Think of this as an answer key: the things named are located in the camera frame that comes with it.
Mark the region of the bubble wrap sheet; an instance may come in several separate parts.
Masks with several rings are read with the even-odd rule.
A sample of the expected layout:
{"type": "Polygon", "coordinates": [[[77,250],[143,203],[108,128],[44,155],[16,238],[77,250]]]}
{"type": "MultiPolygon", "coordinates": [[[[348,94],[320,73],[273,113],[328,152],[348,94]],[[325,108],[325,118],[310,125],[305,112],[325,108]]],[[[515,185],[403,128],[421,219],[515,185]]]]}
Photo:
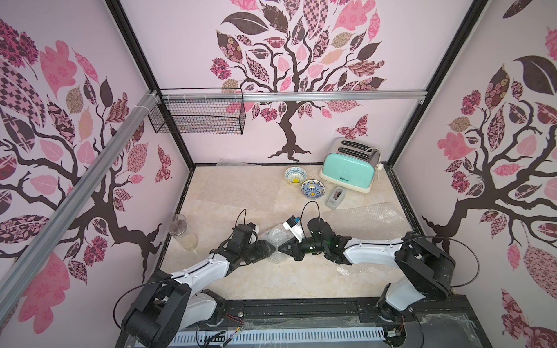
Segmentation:
{"type": "Polygon", "coordinates": [[[341,236],[365,240],[401,238],[411,230],[406,216],[393,203],[330,210],[322,218],[341,236]]]}
{"type": "Polygon", "coordinates": [[[277,225],[272,229],[268,229],[262,235],[261,239],[267,240],[271,245],[273,245],[276,248],[276,251],[269,258],[267,258],[267,261],[272,262],[274,264],[280,264],[285,261],[294,260],[293,257],[284,254],[278,250],[278,248],[281,245],[287,243],[291,239],[294,239],[297,242],[297,239],[294,236],[294,234],[290,230],[285,229],[284,226],[277,225]]]}

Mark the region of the blue yellow patterned bowl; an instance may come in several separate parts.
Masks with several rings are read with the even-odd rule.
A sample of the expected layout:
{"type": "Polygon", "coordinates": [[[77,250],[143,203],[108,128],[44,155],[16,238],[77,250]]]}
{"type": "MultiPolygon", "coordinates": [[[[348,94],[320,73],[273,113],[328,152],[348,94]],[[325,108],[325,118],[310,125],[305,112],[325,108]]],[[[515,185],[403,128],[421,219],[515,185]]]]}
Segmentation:
{"type": "Polygon", "coordinates": [[[316,200],[323,197],[326,193],[325,185],[315,179],[308,179],[301,184],[301,192],[309,200],[316,200]]]}

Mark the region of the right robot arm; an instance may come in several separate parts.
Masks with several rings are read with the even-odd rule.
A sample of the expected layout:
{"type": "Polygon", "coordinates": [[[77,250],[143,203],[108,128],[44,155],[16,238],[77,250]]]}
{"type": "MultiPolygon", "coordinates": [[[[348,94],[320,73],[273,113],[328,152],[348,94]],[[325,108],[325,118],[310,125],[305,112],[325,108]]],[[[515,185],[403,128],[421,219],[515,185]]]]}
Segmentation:
{"type": "Polygon", "coordinates": [[[385,241],[356,239],[336,234],[321,217],[309,220],[310,236],[304,234],[297,217],[283,226],[293,237],[278,251],[296,261],[322,253],[337,265],[374,264],[400,269],[403,278],[387,284],[377,303],[384,320],[423,299],[444,301],[450,294],[455,260],[418,233],[410,231],[402,238],[385,241]]]}

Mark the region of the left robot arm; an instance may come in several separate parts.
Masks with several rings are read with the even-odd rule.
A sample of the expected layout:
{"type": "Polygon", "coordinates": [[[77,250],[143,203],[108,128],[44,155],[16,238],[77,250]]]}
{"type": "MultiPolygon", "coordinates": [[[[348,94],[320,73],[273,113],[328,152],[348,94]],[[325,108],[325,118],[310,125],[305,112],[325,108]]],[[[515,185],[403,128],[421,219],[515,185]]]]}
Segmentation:
{"type": "Polygon", "coordinates": [[[177,333],[192,324],[222,319],[223,299],[207,290],[242,265],[269,258],[276,248],[266,240],[232,237],[209,257],[186,270],[155,272],[136,287],[137,298],[123,319],[115,323],[145,347],[168,347],[177,333]]]}

